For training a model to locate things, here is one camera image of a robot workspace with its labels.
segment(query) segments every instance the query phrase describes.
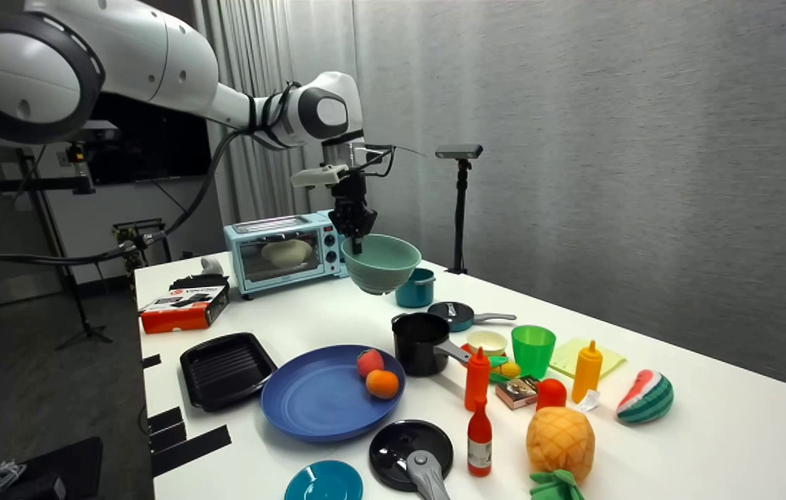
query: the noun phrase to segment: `microwave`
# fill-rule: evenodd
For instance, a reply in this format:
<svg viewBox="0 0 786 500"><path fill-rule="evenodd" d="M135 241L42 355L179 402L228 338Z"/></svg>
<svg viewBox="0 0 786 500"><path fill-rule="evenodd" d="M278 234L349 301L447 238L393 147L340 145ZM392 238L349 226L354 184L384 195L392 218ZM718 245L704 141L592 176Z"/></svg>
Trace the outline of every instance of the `microwave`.
<svg viewBox="0 0 786 500"><path fill-rule="evenodd" d="M245 298L346 276L331 211L232 223L225 245Z"/></svg>

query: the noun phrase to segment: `blue plate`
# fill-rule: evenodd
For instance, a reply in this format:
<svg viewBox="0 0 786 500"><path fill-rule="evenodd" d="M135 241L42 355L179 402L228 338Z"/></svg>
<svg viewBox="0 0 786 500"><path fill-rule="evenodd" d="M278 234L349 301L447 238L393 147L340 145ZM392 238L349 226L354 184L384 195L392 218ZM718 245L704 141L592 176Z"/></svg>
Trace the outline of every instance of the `blue plate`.
<svg viewBox="0 0 786 500"><path fill-rule="evenodd" d="M261 412L270 426L300 441L345 441L379 426L406 390L406 372L389 352L377 349L400 381L392 399L375 399L357 374L367 344L332 344L303 352L284 365L261 386Z"/></svg>
<svg viewBox="0 0 786 500"><path fill-rule="evenodd" d="M345 462L314 462L289 480L284 500L360 500L357 470Z"/></svg>

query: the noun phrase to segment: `black plate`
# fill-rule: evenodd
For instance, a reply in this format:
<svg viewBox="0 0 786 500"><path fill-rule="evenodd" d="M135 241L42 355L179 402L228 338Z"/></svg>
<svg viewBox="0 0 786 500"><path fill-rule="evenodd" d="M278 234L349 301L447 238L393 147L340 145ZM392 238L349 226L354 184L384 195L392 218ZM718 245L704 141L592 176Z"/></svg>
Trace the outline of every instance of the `black plate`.
<svg viewBox="0 0 786 500"><path fill-rule="evenodd" d="M413 449L428 449L442 463L442 477L447 477L453 468L453 445L447 433L431 422L421 420L406 420L396 426L386 426L375 433L370 441L370 470L372 476L396 493L415 493L415 484L410 480L406 470L406 458Z"/></svg>
<svg viewBox="0 0 786 500"><path fill-rule="evenodd" d="M275 369L252 334L220 337L179 355L188 399L203 412L221 412L254 398Z"/></svg>

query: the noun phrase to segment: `teal bowl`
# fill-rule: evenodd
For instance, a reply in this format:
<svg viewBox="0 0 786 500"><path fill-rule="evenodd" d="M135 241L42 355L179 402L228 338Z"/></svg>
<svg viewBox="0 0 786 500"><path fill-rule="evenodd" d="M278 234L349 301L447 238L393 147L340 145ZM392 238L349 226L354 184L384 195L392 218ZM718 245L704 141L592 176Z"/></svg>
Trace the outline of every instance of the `teal bowl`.
<svg viewBox="0 0 786 500"><path fill-rule="evenodd" d="M367 234L360 238L357 256L352 256L349 241L345 241L340 256L346 276L367 295L393 291L413 276L415 263L421 261L421 254L410 241L393 238L389 234Z"/></svg>

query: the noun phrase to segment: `mustard bottle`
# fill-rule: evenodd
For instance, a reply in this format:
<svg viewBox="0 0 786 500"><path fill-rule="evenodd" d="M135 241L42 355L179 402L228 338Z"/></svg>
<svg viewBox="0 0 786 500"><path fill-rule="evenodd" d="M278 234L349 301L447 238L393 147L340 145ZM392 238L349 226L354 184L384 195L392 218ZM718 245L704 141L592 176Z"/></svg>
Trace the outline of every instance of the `mustard bottle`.
<svg viewBox="0 0 786 500"><path fill-rule="evenodd" d="M579 402L585 393L596 390L596 381L603 379L603 352L588 343L588 348L579 349L578 369L574 369L574 390L568 393L571 402Z"/></svg>

